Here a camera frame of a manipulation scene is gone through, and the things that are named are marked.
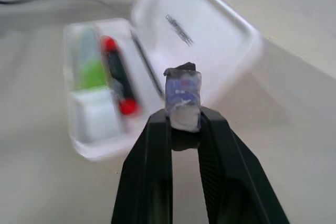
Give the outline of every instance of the white compartment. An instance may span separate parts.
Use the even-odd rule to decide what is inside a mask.
[[[77,108],[71,101],[73,78],[69,34],[87,25],[97,27],[101,35],[118,41],[135,92],[143,105],[141,115],[122,117],[126,133],[90,143],[80,137],[80,130],[71,130],[72,125],[82,122],[73,116]],[[143,50],[146,63],[132,34]],[[186,36],[188,43],[182,39]],[[153,79],[158,80],[157,86],[163,90],[166,68],[188,61],[196,63],[197,70],[202,73],[201,99],[205,106],[211,107],[220,103],[232,83],[247,73],[263,55],[260,34],[221,0],[138,0],[131,22],[111,19],[73,24],[65,28],[65,38],[64,72],[70,101],[70,135],[77,151],[89,159],[131,148],[149,115],[164,107]],[[148,65],[154,78],[148,72]]]

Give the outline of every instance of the plastic container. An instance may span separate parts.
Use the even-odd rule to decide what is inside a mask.
[[[104,139],[93,137],[90,143],[82,138],[82,121],[74,116],[79,109],[73,102],[74,55],[70,50],[71,33],[86,26],[95,26],[101,35],[117,41],[142,104],[141,114],[125,119],[125,133],[114,132]],[[166,68],[188,61],[195,63],[202,74],[201,100],[212,107],[258,61],[263,42],[261,35],[221,0],[138,0],[131,21],[110,19],[72,24],[65,28],[65,43],[70,136],[81,155],[98,160],[116,152],[128,152],[149,115],[164,107],[161,94]]]

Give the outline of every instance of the red and black marker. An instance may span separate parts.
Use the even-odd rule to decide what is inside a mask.
[[[118,44],[108,36],[102,37],[102,51],[112,77],[112,90],[117,95],[119,110],[129,115],[138,110],[137,101],[122,63]]]

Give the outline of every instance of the red cap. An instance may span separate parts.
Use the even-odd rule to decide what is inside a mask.
[[[124,115],[133,114],[135,111],[138,110],[137,102],[133,99],[125,99],[119,102],[119,110]]]
[[[109,36],[101,37],[102,51],[112,51],[118,48],[117,42]]]

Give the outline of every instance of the green object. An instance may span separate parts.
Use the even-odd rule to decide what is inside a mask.
[[[106,76],[100,59],[88,60],[80,69],[81,88],[106,86]]]

